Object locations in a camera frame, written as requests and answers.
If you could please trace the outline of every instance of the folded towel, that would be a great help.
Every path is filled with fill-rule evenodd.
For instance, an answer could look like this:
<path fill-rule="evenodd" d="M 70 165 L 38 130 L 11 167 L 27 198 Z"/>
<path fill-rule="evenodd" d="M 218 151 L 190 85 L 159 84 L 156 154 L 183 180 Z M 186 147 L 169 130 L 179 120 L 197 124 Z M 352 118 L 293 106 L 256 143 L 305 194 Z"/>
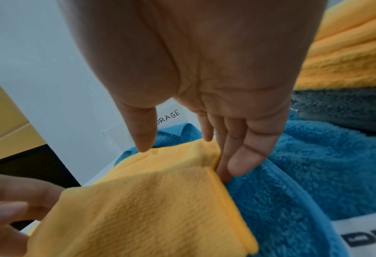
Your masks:
<path fill-rule="evenodd" d="M 326 11 L 295 90 L 376 86 L 376 0 L 344 0 Z"/>
<path fill-rule="evenodd" d="M 216 142 L 203 140 L 127 158 L 94 185 L 65 190 L 31 235 L 26 256 L 256 253 L 257 242 L 214 172 L 219 158 Z"/>
<path fill-rule="evenodd" d="M 194 126 L 175 126 L 155 146 L 192 135 L 200 137 Z M 257 256 L 347 256 L 323 212 L 332 220 L 376 213 L 376 138 L 291 112 L 269 160 L 227 189 L 257 238 Z"/>
<path fill-rule="evenodd" d="M 295 91 L 292 108 L 299 119 L 376 132 L 376 88 Z"/>

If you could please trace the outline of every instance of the stacked yellow towel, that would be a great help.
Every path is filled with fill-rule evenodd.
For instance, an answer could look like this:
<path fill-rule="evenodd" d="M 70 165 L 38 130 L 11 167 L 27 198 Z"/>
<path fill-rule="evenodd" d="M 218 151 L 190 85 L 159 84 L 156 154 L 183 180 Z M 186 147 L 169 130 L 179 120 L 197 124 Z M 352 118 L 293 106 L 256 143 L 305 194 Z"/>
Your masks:
<path fill-rule="evenodd" d="M 295 90 L 376 86 L 376 0 L 344 0 L 326 11 Z"/>
<path fill-rule="evenodd" d="M 70 188 L 31 235 L 27 257 L 245 257 L 257 242 L 214 172 L 216 142 L 152 149 L 92 186 Z"/>

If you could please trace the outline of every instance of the dark gray cloth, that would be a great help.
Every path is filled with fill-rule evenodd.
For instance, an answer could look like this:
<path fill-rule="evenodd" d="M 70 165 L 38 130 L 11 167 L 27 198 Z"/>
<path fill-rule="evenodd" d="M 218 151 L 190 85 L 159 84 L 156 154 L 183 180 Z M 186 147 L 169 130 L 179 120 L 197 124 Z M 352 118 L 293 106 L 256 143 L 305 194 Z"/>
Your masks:
<path fill-rule="evenodd" d="M 376 88 L 295 91 L 292 108 L 299 119 L 376 133 Z"/>

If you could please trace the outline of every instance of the yellow cloth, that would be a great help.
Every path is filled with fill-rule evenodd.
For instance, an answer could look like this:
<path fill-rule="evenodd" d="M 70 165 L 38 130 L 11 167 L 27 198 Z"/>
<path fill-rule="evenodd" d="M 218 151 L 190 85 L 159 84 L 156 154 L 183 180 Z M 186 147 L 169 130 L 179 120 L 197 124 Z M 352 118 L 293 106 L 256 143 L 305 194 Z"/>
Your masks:
<path fill-rule="evenodd" d="M 216 142 L 152 149 L 92 186 L 70 188 L 31 235 L 26 257 L 226 256 L 258 251 L 216 176 Z"/>
<path fill-rule="evenodd" d="M 327 10 L 295 90 L 376 86 L 376 0 Z"/>

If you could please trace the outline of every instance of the hand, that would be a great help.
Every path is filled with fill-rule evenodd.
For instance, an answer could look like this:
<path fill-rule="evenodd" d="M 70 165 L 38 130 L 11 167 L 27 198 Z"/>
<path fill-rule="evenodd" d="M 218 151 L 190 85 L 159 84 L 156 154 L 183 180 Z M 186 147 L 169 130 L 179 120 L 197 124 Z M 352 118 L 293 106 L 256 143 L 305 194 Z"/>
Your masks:
<path fill-rule="evenodd" d="M 326 0 L 61 0 L 75 41 L 139 151 L 173 97 L 213 131 L 223 181 L 272 152 Z"/>
<path fill-rule="evenodd" d="M 41 221 L 63 190 L 45 181 L 0 175 L 0 256 L 25 255 L 28 236 L 9 224 Z"/>

